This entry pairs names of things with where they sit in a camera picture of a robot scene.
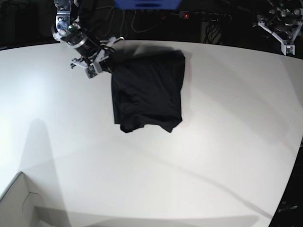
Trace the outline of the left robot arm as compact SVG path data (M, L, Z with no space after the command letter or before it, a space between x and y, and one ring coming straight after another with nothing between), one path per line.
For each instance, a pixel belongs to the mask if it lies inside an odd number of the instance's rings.
M295 40L302 35L303 2L301 0L269 0L269 6L257 15L259 27L280 42L284 55L295 55Z

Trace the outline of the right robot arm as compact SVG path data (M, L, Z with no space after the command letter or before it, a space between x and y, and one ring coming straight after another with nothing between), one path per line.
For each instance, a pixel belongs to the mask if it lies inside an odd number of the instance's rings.
M89 79L102 72L112 73L114 44L124 37L110 37L101 41L93 37L81 22L81 2L76 0L55 0L55 23L52 26L54 40L74 49L79 58L72 59L70 68L80 67Z

